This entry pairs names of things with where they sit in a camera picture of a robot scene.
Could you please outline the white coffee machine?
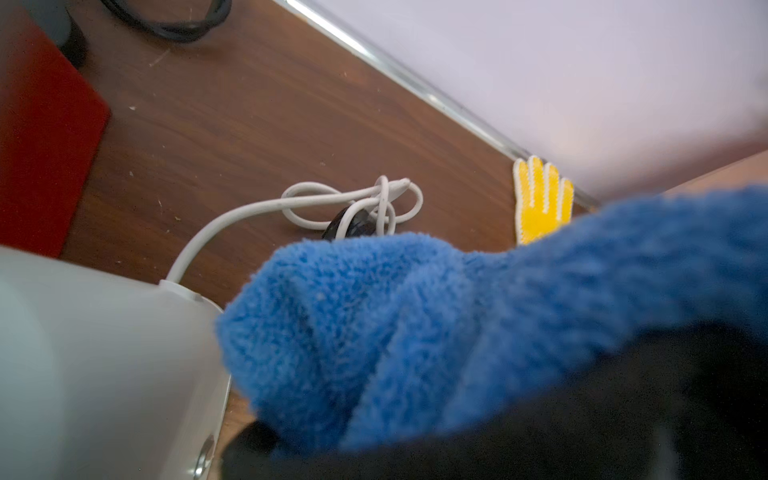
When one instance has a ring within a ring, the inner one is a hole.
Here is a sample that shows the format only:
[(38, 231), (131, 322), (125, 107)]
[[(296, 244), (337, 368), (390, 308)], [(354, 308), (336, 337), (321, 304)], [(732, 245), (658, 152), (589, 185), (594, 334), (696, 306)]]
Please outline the white coffee machine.
[(1, 251), (1, 475), (205, 479), (230, 377), (220, 308), (140, 282)]

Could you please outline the blue grey microfiber cloth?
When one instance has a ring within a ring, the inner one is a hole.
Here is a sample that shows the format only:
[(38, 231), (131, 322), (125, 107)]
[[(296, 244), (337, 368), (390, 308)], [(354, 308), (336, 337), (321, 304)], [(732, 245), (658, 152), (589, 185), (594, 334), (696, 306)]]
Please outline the blue grey microfiber cloth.
[(217, 323), (225, 479), (763, 479), (767, 189), (653, 196), (504, 253), (278, 250)]

